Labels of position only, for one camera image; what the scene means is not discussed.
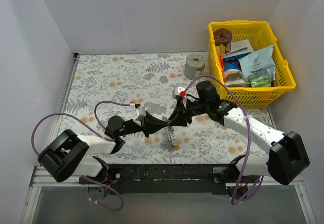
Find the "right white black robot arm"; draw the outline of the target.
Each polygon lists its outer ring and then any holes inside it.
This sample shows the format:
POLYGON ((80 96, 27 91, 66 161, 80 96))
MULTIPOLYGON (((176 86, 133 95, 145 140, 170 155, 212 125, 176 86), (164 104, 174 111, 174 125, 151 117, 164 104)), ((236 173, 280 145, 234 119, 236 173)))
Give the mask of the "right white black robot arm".
POLYGON ((247 154, 236 157, 223 171, 225 178, 240 182, 249 175, 263 175, 288 185, 309 166, 310 160, 298 133, 285 133, 244 115, 237 105, 220 99, 215 86, 208 80, 199 82, 196 90, 198 98, 190 101, 183 87, 173 89, 177 105, 169 117, 169 126, 186 127, 193 116, 207 114, 211 120, 250 138, 266 153, 263 157, 247 154))

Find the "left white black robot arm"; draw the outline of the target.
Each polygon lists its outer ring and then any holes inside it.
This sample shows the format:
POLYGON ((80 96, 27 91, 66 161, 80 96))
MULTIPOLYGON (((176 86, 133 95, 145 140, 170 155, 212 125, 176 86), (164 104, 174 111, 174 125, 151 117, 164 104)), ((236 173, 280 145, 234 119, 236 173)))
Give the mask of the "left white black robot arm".
POLYGON ((108 172, 98 154, 115 154, 125 144, 122 137, 143 132, 146 137, 168 127, 166 121, 153 117, 147 111, 136 109, 134 119, 125 121, 112 116, 103 137, 97 132, 93 136, 78 135, 67 129, 54 139, 43 151, 37 152, 38 162, 60 183, 72 175, 87 175, 101 184, 107 180, 108 172))

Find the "large silver keyring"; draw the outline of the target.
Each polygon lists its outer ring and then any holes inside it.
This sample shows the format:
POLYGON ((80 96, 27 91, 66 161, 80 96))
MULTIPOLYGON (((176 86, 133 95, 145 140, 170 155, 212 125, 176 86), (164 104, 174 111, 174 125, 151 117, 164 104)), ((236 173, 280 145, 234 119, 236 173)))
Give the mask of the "large silver keyring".
POLYGON ((174 129, 171 126, 166 126, 163 128, 163 137, 164 139, 161 143, 163 149, 167 151, 174 151, 176 141, 175 141, 174 129))

